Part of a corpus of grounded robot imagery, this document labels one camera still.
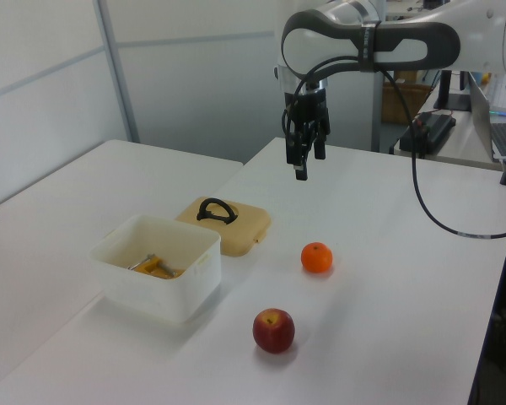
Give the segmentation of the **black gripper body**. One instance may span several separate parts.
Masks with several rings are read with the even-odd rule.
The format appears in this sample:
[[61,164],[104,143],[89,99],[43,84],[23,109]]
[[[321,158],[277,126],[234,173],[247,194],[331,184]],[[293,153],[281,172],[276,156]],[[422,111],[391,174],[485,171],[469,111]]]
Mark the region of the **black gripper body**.
[[286,93],[285,103],[285,111],[294,124],[304,124],[306,122],[328,124],[330,122],[325,89],[317,89],[313,93],[297,96]]

